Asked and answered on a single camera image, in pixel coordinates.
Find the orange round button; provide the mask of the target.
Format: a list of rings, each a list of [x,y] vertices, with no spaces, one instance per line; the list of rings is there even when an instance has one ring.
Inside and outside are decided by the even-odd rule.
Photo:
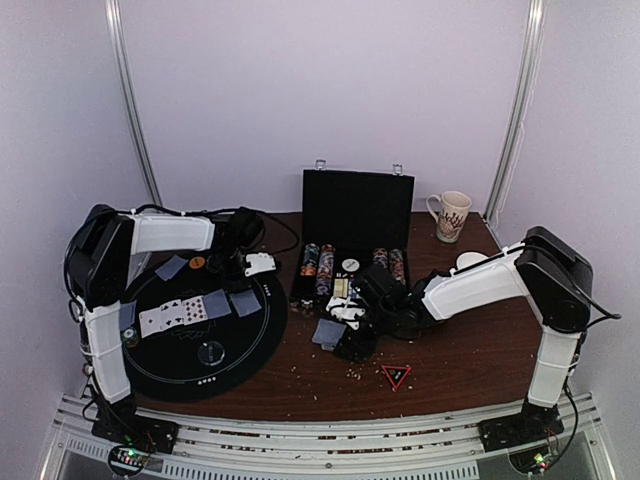
[[[193,257],[190,261],[189,261],[189,267],[192,269],[200,269],[202,267],[204,267],[206,264],[206,261],[203,257],[201,256],[196,256]]]

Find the grey card deck box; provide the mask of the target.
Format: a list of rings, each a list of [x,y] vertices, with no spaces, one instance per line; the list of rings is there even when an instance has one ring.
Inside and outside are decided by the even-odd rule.
[[[333,351],[342,338],[346,326],[328,319],[319,319],[312,336],[312,343],[322,350]]]

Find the blue checkered playing card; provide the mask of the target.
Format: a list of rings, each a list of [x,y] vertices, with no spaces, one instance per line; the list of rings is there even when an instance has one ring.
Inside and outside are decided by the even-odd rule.
[[[123,303],[119,310],[119,330],[132,327],[136,319],[136,302]]]
[[[160,265],[155,271],[155,275],[161,280],[167,282],[174,278],[181,269],[185,267],[188,261],[180,256],[174,255],[165,263]]]

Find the black poker chip case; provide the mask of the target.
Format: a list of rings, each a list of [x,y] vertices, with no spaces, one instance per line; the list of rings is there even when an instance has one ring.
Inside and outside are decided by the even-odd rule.
[[[372,263],[373,251],[385,248],[403,251],[406,284],[409,283],[408,243],[415,178],[397,169],[394,174],[348,170],[306,169],[302,174],[301,250],[291,293],[290,306],[298,309],[322,308],[333,296],[334,280],[352,279]],[[317,296],[315,277],[300,275],[306,244],[331,244],[335,261],[331,292]],[[344,272],[341,263],[355,258],[360,269]]]

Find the clear black round button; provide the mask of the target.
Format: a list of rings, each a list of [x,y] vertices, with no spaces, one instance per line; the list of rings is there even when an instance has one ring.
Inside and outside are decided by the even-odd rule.
[[[199,362],[208,367],[219,365],[225,359],[224,346],[217,341],[203,342],[197,352]]]

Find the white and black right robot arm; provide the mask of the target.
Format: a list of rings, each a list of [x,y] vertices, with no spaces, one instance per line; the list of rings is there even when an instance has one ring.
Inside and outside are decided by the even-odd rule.
[[[331,297],[325,311],[335,322],[358,325],[345,331],[337,353],[360,361],[373,354],[381,336],[434,328],[503,301],[525,301],[541,328],[525,399],[517,413],[478,425],[484,450],[499,451],[563,432],[558,402],[570,393],[569,378],[588,331],[619,317],[593,299],[593,276],[586,258],[536,226],[494,255],[465,252],[453,268],[434,270],[412,288],[381,266],[370,266],[353,281],[356,297]]]

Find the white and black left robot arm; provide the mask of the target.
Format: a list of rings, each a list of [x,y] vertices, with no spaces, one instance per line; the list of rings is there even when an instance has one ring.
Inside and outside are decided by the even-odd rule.
[[[136,399],[188,403],[249,380],[277,350],[287,300],[275,254],[260,252],[266,212],[94,206],[63,261],[81,334],[96,437],[147,454],[173,451],[176,423]]]

